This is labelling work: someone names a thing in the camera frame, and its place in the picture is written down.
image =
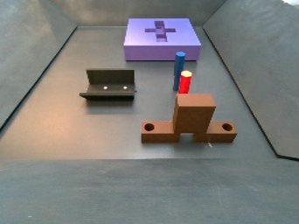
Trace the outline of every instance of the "rectangular block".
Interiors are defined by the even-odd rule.
[[[174,133],[174,123],[142,122],[142,142],[143,143],[178,143],[181,135]]]
[[[173,114],[175,133],[206,133],[217,108],[211,94],[178,94]]]
[[[202,42],[189,18],[130,18],[126,30],[126,60],[186,60],[201,57]]]
[[[211,122],[206,135],[194,136],[198,143],[233,143],[237,135],[234,122]]]

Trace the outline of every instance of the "brown tall block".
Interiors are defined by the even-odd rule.
[[[174,122],[142,122],[143,143],[179,143],[181,134],[174,133]]]
[[[198,143],[233,143],[238,131],[233,122],[210,122],[206,134],[194,134]]]
[[[174,132],[205,134],[215,108],[211,94],[178,94],[173,114]]]

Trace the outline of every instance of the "dark gray bracket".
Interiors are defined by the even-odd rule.
[[[135,70],[89,69],[89,91],[79,95],[87,100],[134,100]]]

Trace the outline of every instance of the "blue cylinder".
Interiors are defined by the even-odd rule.
[[[186,52],[178,52],[175,54],[174,84],[173,84],[174,91],[178,91],[179,86],[181,86],[181,77],[182,77],[182,71],[183,71],[185,56],[186,56]]]

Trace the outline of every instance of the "red cylinder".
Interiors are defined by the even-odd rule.
[[[189,94],[193,83],[193,73],[182,71],[179,94]]]

